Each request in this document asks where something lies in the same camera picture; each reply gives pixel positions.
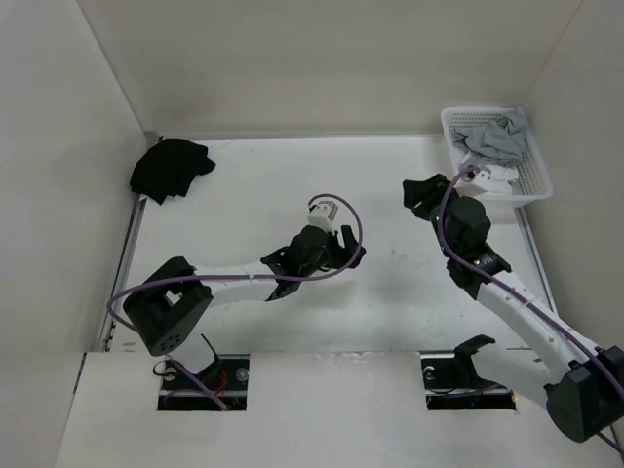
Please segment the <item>grey tank top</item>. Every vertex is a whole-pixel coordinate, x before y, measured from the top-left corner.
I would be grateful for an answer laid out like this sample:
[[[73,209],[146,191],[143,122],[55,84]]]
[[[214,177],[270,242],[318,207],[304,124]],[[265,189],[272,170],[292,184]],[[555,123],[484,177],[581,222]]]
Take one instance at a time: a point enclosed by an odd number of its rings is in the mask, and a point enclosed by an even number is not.
[[[512,109],[486,124],[466,130],[452,128],[450,139],[463,153],[461,169],[497,165],[518,167],[525,157],[528,122],[519,109]]]

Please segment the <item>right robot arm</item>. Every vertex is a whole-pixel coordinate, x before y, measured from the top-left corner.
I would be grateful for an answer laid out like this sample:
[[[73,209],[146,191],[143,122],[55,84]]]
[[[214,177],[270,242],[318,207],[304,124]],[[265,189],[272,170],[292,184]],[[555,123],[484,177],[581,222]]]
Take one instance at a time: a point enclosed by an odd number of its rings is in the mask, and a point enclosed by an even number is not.
[[[576,331],[532,294],[488,244],[484,205],[444,175],[404,180],[403,204],[431,223],[453,282],[524,343],[504,347],[478,334],[458,344],[443,369],[451,389],[492,382],[541,406],[567,438],[600,437],[623,417],[623,351]]]

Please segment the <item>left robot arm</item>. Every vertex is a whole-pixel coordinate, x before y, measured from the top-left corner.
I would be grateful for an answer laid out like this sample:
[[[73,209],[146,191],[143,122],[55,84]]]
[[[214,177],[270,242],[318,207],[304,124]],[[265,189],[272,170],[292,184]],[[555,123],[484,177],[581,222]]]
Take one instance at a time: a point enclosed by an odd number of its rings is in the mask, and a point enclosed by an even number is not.
[[[365,254],[350,226],[336,232],[307,225],[288,245],[246,265],[201,269],[172,257],[129,294],[123,309],[147,351],[166,356],[175,373],[201,391],[220,371],[218,354],[198,329],[211,306],[281,300],[297,292],[302,279],[354,269]]]

